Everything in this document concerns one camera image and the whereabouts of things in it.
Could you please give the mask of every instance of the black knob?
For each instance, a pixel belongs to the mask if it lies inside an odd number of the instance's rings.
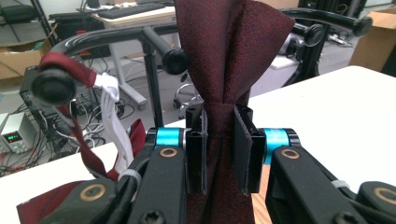
[[[76,96],[76,83],[65,71],[50,68],[32,82],[33,95],[49,105],[66,105]]]
[[[187,70],[189,59],[183,49],[170,49],[163,55],[163,68],[170,75],[179,75]]]

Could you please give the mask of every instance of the screw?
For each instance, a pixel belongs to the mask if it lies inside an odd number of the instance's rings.
[[[340,212],[334,216],[335,224],[358,224],[359,221],[349,212]]]

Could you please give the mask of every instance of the cardboard box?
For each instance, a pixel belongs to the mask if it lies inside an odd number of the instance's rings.
[[[255,1],[264,2],[265,4],[274,8],[297,7],[299,3],[298,0],[255,0]]]
[[[381,72],[396,46],[396,7],[370,12],[371,31],[359,39],[349,65]]]
[[[39,41],[0,47],[0,81],[23,77],[26,67],[40,63],[41,57],[50,51],[51,45],[45,40],[38,50],[32,50],[37,42]]]

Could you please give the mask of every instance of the power supply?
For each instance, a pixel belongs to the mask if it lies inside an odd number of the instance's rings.
[[[22,112],[8,116],[1,137],[6,141],[11,151],[22,153],[33,146],[35,134],[35,126]]]
[[[0,132],[3,131],[3,128],[6,125],[7,119],[8,119],[8,113],[0,114]],[[3,137],[0,137],[0,153],[9,152],[10,150],[11,149],[9,148],[6,140],[3,139]]]

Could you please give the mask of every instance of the white table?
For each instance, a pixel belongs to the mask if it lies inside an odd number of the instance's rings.
[[[102,21],[106,29],[114,27],[139,27],[144,25],[153,25],[158,23],[173,21],[176,17],[174,7],[165,7],[157,10],[152,10],[148,12],[143,12],[135,14],[132,16],[122,17],[115,20],[110,20],[106,18],[101,18],[96,14],[93,17],[99,21]],[[120,53],[117,50],[116,44],[109,44],[109,49],[111,52],[111,57],[113,59],[117,78],[119,80],[120,89],[123,90],[127,95],[129,95],[139,107],[142,107],[148,103],[148,100],[143,97],[138,91],[133,89],[128,83],[125,82],[125,75],[122,70],[120,63]]]
[[[356,192],[362,182],[371,180],[396,186],[395,96],[395,78],[350,66],[253,97],[249,106],[257,127],[294,129],[303,146]],[[184,121],[168,126],[182,127]],[[95,152],[110,169],[114,145]],[[18,223],[17,204],[91,178],[79,155],[0,178],[3,220]]]

